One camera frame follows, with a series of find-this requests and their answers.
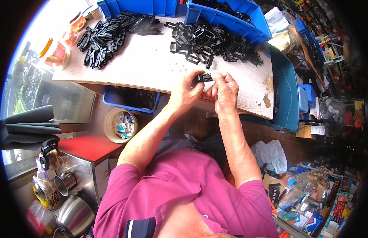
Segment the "metal cup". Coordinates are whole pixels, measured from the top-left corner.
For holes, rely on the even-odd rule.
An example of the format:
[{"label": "metal cup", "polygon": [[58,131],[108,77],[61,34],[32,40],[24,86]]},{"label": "metal cup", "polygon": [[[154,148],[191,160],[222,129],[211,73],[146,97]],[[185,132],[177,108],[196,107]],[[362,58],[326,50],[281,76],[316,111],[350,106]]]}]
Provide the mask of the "metal cup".
[{"label": "metal cup", "polygon": [[58,192],[65,197],[77,185],[77,180],[69,170],[63,172],[60,176],[54,176],[53,180]]}]

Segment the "yellow jar lid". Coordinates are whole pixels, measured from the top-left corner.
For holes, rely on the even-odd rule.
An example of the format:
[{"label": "yellow jar lid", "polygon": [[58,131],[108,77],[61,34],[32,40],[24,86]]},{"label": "yellow jar lid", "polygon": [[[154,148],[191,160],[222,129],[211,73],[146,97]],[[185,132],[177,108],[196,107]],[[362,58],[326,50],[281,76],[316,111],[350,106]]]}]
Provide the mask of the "yellow jar lid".
[{"label": "yellow jar lid", "polygon": [[44,57],[44,55],[46,54],[46,52],[49,50],[49,47],[52,44],[52,42],[53,42],[53,38],[49,38],[48,42],[46,43],[45,48],[38,55],[39,58]]}]

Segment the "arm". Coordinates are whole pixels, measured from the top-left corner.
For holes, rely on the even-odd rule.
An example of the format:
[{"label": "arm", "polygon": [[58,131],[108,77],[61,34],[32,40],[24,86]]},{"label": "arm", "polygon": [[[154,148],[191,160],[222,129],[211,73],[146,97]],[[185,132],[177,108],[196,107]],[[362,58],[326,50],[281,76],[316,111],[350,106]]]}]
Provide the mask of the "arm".
[{"label": "arm", "polygon": [[215,84],[206,92],[215,98],[215,112],[219,116],[222,140],[230,170],[238,189],[251,180],[262,181],[262,175],[248,143],[237,112],[238,84],[229,73],[212,74]]},{"label": "arm", "polygon": [[198,83],[193,89],[190,85],[195,76],[204,73],[203,70],[194,70],[176,85],[163,110],[127,143],[119,156],[118,165],[132,164],[143,172],[158,149],[164,133],[200,97],[204,83]]}]

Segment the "magenta polo shirt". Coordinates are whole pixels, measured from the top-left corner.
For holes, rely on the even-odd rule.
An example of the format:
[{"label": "magenta polo shirt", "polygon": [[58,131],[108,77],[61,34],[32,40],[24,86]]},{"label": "magenta polo shirt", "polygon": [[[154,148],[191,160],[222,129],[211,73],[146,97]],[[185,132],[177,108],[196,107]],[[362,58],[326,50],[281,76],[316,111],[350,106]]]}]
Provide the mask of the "magenta polo shirt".
[{"label": "magenta polo shirt", "polygon": [[193,202],[215,234],[278,237],[261,181],[249,181],[236,189],[213,158],[189,150],[158,156],[144,176],[131,164],[117,166],[98,209],[94,237],[124,237],[128,220],[150,217],[156,219],[156,237],[170,208],[178,202]]}]

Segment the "jar lid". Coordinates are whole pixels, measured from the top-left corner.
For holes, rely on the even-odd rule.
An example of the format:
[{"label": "jar lid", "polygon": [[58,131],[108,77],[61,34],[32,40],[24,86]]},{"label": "jar lid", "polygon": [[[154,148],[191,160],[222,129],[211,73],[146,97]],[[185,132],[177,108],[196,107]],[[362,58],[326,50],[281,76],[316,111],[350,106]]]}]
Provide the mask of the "jar lid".
[{"label": "jar lid", "polygon": [[91,12],[95,12],[95,11],[97,11],[99,9],[99,6],[98,5],[92,5],[91,7],[90,7],[90,11]]},{"label": "jar lid", "polygon": [[53,38],[49,38],[49,40],[47,41],[44,49],[40,52],[40,54],[38,55],[39,58],[44,57],[44,55],[46,54],[46,52],[49,50],[50,45],[53,42]]},{"label": "jar lid", "polygon": [[81,12],[76,12],[76,13],[74,13],[74,14],[71,14],[68,18],[67,18],[67,20],[68,20],[68,22],[69,23],[72,23],[72,22],[74,22],[79,16],[81,15]]},{"label": "jar lid", "polygon": [[93,16],[91,15],[91,12],[90,12],[91,8],[92,8],[92,5],[88,8],[86,8],[86,10],[84,10],[83,13],[82,13],[83,17],[87,21],[93,19]]}]

